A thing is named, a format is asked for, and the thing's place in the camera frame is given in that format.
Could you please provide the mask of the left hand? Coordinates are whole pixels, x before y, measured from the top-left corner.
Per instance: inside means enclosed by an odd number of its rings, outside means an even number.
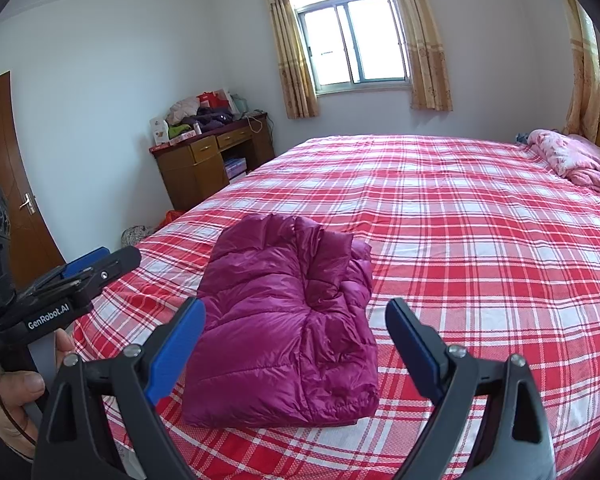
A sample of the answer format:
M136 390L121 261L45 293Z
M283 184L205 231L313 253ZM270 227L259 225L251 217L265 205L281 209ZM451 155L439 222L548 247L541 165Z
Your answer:
M26 465L32 463L38 440L38 427L26 406L44 393L46 385L37 372L5 372L0 367L0 451L9 452Z

